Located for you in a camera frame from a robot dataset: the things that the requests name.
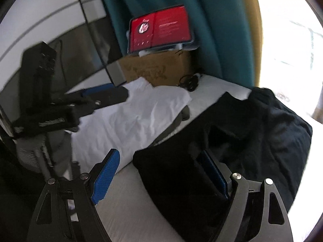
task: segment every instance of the mattress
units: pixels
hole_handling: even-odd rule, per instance
[[[191,117],[168,137],[171,137],[207,107],[215,103],[224,92],[238,99],[246,99],[249,89],[203,76],[198,88],[190,93]],[[323,190],[317,188],[316,178],[323,163],[323,125],[309,116],[297,112],[313,127],[313,137],[302,181],[288,213],[295,242],[302,242],[316,225],[323,212]],[[96,205],[101,221],[112,242],[182,242],[183,239],[170,226],[153,204],[132,163],[120,170],[112,180],[106,197]]]

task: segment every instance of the black cable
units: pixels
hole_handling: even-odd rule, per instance
[[[65,90],[67,90],[67,79],[66,79],[66,75],[65,75],[65,72],[64,72],[64,67],[63,67],[63,41],[62,39],[59,39],[55,45],[54,45],[54,50],[56,50],[57,48],[57,45],[60,44],[60,50],[59,50],[59,61],[60,61],[60,65],[61,65],[61,70],[62,70],[62,73],[63,73],[63,77],[64,77],[64,82],[65,82]]]
[[[180,78],[179,87],[185,88],[189,92],[193,92],[199,85],[198,74],[187,74]]]
[[[17,155],[16,152],[16,144],[14,143],[11,136],[0,126],[0,137],[1,141],[3,142],[4,146],[10,151],[11,154]]]

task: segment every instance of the teal curtain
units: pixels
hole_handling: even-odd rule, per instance
[[[184,4],[199,41],[199,64],[206,74],[251,88],[254,57],[243,0],[103,0],[127,54],[129,21],[168,6]]]

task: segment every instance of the metal pivot bolt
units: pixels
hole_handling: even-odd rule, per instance
[[[89,176],[90,176],[90,174],[89,174],[89,173],[82,173],[82,174],[80,175],[80,179],[85,180],[85,179],[88,179],[88,178],[89,178]]]
[[[234,179],[241,179],[241,175],[240,175],[239,173],[233,173],[233,174],[232,174],[232,177],[233,177]]]
[[[48,183],[49,185],[52,185],[52,184],[54,184],[54,183],[55,183],[55,179],[54,179],[54,178],[50,178],[50,179],[48,179],[48,180],[47,180],[47,183]]]
[[[270,178],[266,178],[265,182],[269,185],[272,185],[274,183]]]

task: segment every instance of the black cloth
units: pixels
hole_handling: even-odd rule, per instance
[[[273,179],[287,210],[300,184],[312,128],[276,99],[254,88],[248,99],[226,92],[160,145],[137,151],[138,169],[153,202],[186,241],[208,241],[228,207],[191,158],[191,142],[210,148],[220,162],[246,179]]]
[[[45,181],[25,169],[0,141],[0,238],[25,242],[30,220]]]

